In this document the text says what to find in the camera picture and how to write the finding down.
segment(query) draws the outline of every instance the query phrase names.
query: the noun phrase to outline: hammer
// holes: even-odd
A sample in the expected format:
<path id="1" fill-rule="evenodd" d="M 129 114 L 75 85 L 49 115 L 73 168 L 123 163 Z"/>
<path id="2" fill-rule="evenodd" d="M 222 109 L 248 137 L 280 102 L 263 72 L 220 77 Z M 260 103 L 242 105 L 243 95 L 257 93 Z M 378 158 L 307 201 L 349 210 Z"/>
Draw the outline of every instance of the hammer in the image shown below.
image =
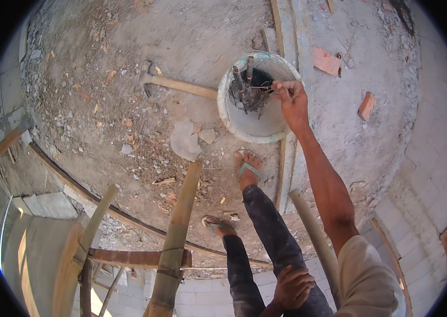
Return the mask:
<path id="1" fill-rule="evenodd" d="M 192 84 L 183 80 L 153 75 L 150 73 L 151 64 L 151 60 L 144 60 L 141 64 L 141 73 L 139 74 L 139 85 L 141 86 L 141 90 L 143 90 L 148 97 L 150 94 L 147 92 L 145 84 L 160 85 L 216 100 L 216 89 Z"/>

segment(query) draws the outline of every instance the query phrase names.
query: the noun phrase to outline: white bucket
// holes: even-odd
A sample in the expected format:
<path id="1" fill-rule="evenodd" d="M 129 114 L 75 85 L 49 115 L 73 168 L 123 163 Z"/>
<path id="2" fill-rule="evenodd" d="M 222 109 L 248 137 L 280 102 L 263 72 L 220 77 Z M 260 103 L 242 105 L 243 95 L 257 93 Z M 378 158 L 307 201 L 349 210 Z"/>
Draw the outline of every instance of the white bucket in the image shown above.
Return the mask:
<path id="1" fill-rule="evenodd" d="M 246 69 L 248 56 L 253 56 L 253 67 L 271 75 L 274 80 L 299 80 L 301 76 L 296 69 L 281 56 L 267 52 L 252 51 L 244 54 L 224 74 L 218 86 L 217 105 L 220 118 L 227 129 L 238 139 L 250 143 L 271 143 L 283 139 L 290 132 L 287 122 L 283 118 L 280 102 L 273 98 L 265 104 L 260 120 L 259 112 L 248 112 L 238 109 L 229 94 L 229 86 L 234 80 L 232 68 L 239 71 Z"/>

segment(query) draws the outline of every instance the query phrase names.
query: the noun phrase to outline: flip-flop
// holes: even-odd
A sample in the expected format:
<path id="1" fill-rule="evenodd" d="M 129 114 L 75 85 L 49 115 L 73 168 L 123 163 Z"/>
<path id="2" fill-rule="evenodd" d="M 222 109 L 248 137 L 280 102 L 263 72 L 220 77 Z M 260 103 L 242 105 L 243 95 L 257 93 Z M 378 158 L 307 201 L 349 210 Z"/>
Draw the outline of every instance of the flip-flop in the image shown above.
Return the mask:
<path id="1" fill-rule="evenodd" d="M 209 221 L 206 220 L 208 217 L 211 217 L 213 219 L 217 219 L 218 221 L 220 221 L 220 223 L 219 224 L 214 224 L 213 222 L 209 222 Z M 216 218 L 215 216 L 211 216 L 211 215 L 204 216 L 204 217 L 202 217 L 201 222 L 202 222 L 202 225 L 204 226 L 204 228 L 207 228 L 209 226 L 209 231 L 212 234 L 214 234 L 214 235 L 217 235 L 217 234 L 215 233 L 215 230 L 213 229 L 213 227 L 229 228 L 229 229 L 232 229 L 233 231 L 235 231 L 232 227 L 222 223 L 221 220 Z"/>
<path id="2" fill-rule="evenodd" d="M 241 157 L 244 157 L 244 153 L 248 152 L 248 153 L 252 153 L 253 157 L 258 156 L 257 154 L 255 154 L 253 151 L 247 150 L 245 149 L 244 146 L 240 147 L 239 150 L 237 151 L 239 154 L 241 154 Z M 243 172 L 245 171 L 245 168 L 248 168 L 249 170 L 251 170 L 252 172 L 254 172 L 260 179 L 262 178 L 262 174 L 253 166 L 251 166 L 250 164 L 248 164 L 247 162 L 243 162 L 243 164 L 241 164 L 241 168 L 239 169 L 238 172 L 238 179 L 241 179 L 241 175 L 243 174 Z"/>

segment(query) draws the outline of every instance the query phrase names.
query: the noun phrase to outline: man's right hand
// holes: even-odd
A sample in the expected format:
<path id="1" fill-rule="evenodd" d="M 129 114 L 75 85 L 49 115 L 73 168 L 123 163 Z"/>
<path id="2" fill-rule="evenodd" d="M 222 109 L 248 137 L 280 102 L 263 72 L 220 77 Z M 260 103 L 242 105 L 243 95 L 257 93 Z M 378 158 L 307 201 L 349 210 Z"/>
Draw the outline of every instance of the man's right hand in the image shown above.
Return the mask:
<path id="1" fill-rule="evenodd" d="M 275 295 L 271 301 L 271 304 L 283 310 L 301 307 L 308 299 L 310 289 L 315 287 L 315 278 L 308 274 L 308 269 L 291 270 L 292 265 L 289 265 L 278 275 Z"/>
<path id="2" fill-rule="evenodd" d="M 299 135 L 309 128 L 308 96 L 300 81 L 273 81 L 274 97 L 282 102 L 282 113 L 290 130 Z"/>

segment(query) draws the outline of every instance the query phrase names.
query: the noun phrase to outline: red brick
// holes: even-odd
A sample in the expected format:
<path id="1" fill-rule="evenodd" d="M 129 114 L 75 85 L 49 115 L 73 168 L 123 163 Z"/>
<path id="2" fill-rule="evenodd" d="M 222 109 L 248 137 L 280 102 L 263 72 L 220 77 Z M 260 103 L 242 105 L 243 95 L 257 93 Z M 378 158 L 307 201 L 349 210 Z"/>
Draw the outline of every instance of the red brick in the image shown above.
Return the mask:
<path id="1" fill-rule="evenodd" d="M 338 69 L 341 65 L 341 60 L 336 56 L 331 56 L 329 52 L 320 48 L 313 47 L 313 66 L 329 73 L 334 76 L 338 76 Z"/>
<path id="2" fill-rule="evenodd" d="M 361 106 L 359 107 L 359 111 L 357 114 L 361 117 L 362 120 L 368 121 L 369 114 L 372 112 L 373 107 L 375 106 L 375 96 L 371 92 L 366 92 L 366 96 L 362 100 Z"/>

